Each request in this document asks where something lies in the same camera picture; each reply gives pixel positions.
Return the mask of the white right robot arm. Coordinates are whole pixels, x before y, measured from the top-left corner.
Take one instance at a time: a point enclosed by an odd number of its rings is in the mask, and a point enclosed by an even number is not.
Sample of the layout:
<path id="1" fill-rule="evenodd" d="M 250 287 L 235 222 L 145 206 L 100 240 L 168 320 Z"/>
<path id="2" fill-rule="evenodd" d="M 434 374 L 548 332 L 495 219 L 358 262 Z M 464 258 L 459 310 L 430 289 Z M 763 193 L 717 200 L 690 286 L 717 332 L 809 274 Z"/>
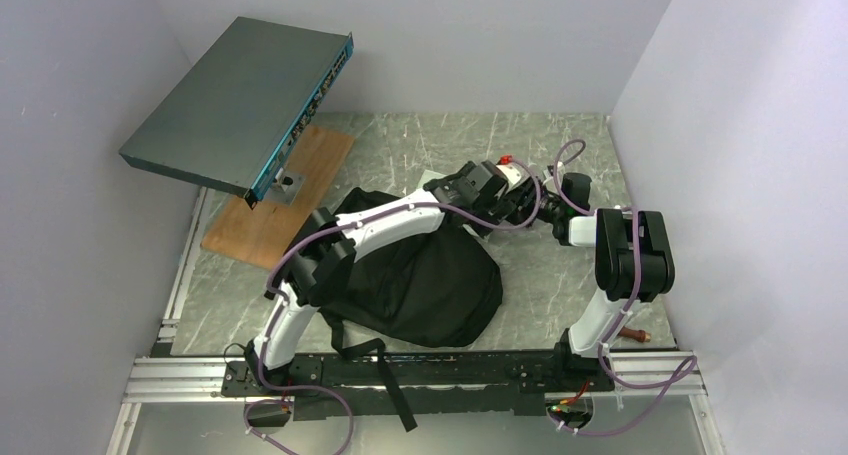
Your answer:
<path id="1" fill-rule="evenodd" d="M 564 333 L 568 352 L 551 363 L 557 386 L 574 390 L 590 374 L 586 359 L 599 359 L 642 305 L 668 292 L 675 269 L 664 219 L 656 211 L 628 215 L 622 209 L 590 213 L 591 178 L 567 173 L 544 195 L 538 218 L 564 246 L 594 250 L 595 293 Z"/>

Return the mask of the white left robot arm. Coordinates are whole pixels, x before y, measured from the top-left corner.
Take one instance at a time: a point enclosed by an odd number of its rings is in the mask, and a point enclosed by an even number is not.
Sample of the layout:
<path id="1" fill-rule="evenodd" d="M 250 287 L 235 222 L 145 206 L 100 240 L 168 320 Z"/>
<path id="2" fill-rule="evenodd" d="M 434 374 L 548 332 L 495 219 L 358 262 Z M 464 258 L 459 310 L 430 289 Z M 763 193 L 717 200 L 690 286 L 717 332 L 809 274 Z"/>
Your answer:
<path id="1" fill-rule="evenodd" d="M 316 210 L 272 268 L 266 296 L 274 309 L 252 342 L 248 382 L 279 392 L 287 367 L 318 309 L 347 287 L 354 265 L 374 251 L 447 225 L 517 230 L 536 218 L 543 183 L 523 162 L 468 162 L 410 194 L 375 208 L 333 215 Z"/>

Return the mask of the pale green notebook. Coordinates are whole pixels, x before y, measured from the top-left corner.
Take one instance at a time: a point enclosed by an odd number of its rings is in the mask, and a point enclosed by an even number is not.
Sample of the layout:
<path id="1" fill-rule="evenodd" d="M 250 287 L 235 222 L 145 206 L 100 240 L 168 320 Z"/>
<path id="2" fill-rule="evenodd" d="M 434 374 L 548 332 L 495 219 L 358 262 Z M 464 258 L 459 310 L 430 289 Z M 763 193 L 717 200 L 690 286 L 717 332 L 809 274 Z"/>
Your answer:
<path id="1" fill-rule="evenodd" d="M 432 180 L 441 180 L 441 179 L 443 179 L 443 178 L 445 178 L 445 177 L 446 177 L 446 174 L 443 174 L 443 173 L 440 173 L 440 172 L 437 172 L 437 171 L 432 171 L 432 170 L 426 169 L 426 170 L 422 173 L 422 175 L 421 175 L 420 179 L 418 180 L 417 188 L 418 188 L 418 189 L 423 189 L 423 188 L 424 188 L 424 186 L 425 186 L 428 182 L 430 182 L 430 181 L 432 181 Z"/>

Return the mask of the black student backpack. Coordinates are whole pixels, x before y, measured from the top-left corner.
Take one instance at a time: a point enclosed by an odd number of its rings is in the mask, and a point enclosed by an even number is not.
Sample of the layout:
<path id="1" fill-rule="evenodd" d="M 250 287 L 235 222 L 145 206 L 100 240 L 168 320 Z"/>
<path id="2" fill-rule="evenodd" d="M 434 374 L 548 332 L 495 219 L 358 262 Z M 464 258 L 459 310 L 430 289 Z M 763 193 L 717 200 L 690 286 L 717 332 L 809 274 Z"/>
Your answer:
<path id="1" fill-rule="evenodd" d="M 389 337 L 427 348 L 464 347 L 503 299 L 501 270 L 465 229 L 444 226 L 384 246 L 354 263 L 345 288 L 319 312 L 346 360 L 371 352 L 406 431 L 417 422 L 385 359 Z"/>

